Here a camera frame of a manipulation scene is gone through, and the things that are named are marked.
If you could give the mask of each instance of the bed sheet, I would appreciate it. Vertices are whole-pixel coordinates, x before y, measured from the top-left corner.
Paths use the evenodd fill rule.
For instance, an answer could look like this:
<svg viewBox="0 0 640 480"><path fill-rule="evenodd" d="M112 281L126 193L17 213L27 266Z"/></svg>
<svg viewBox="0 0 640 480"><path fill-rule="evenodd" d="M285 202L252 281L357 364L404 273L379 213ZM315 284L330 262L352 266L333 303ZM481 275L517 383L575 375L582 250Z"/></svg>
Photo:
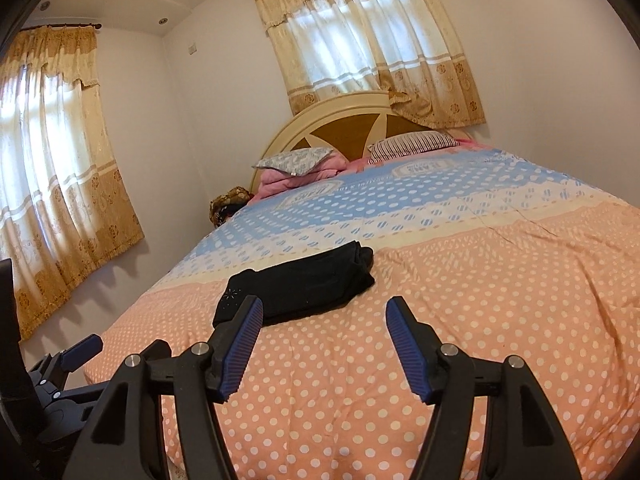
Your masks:
<svg viewBox="0 0 640 480"><path fill-rule="evenodd" d="M346 307L265 327L238 393L216 406L239 478L410 476L431 408L408 389L384 323L402 295L474 357L522 355L585 479L604 478L640 427L640 214L565 174L461 146L282 193L214 231L103 335L106 380L155 338L206 340L226 279L357 239L374 285ZM169 457L182 465L162 400ZM476 402L463 478L477 477Z"/></svg>

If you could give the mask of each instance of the folded black clothing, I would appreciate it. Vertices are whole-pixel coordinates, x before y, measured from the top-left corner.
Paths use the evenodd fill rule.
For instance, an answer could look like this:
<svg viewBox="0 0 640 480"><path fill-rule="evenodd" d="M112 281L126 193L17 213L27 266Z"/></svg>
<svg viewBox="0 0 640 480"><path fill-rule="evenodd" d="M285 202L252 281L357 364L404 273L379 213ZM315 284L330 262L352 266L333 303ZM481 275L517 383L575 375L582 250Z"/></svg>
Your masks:
<svg viewBox="0 0 640 480"><path fill-rule="evenodd" d="M233 319L249 294L262 300L263 326L333 310L375 283L372 265L373 250L354 241L267 269L243 270L229 278L213 326Z"/></svg>

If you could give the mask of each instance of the gold floral curtain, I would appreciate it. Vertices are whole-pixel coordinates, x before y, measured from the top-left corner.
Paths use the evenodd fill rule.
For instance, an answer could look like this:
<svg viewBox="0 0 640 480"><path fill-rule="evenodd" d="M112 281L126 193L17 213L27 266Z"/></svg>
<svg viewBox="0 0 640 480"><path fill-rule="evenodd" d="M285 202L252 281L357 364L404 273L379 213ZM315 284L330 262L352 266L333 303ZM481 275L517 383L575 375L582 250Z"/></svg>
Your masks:
<svg viewBox="0 0 640 480"><path fill-rule="evenodd" d="M22 338L144 237L107 138L93 27L20 32L0 65L0 259Z"/></svg>
<svg viewBox="0 0 640 480"><path fill-rule="evenodd" d="M429 128L484 123L460 41L440 0L255 0L294 114L333 95L385 89Z"/></svg>

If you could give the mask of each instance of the arched headboard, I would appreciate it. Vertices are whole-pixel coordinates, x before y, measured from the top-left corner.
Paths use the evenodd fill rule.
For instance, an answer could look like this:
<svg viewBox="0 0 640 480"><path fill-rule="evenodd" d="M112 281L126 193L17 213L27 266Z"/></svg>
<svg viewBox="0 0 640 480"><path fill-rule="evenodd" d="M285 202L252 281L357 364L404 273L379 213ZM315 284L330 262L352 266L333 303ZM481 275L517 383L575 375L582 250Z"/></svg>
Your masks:
<svg viewBox="0 0 640 480"><path fill-rule="evenodd" d="M331 146L349 160L356 160L366 156L367 146L377 140L425 129L394 113L386 91L342 94L320 101L293 117L274 137L262 158L300 148ZM455 138L470 138L463 130L447 131ZM256 171L252 192L257 191L259 183Z"/></svg>

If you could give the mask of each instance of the wall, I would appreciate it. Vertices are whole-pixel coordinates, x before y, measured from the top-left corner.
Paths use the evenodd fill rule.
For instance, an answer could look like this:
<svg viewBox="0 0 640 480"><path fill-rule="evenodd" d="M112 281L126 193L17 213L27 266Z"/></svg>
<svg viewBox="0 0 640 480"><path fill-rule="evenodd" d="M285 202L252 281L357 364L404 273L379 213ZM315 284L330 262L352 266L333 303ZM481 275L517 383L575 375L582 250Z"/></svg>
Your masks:
<svg viewBox="0 0 640 480"><path fill-rule="evenodd" d="M210 231L162 40L103 28L98 70L109 137L145 240L94 272L22 345L28 365L106 330ZM79 370L68 386L82 383Z"/></svg>
<svg viewBox="0 0 640 480"><path fill-rule="evenodd" d="M607 1L443 2L487 116L473 134L640 205L640 51ZM164 46L207 191L247 185L290 118L254 0L207 0Z"/></svg>

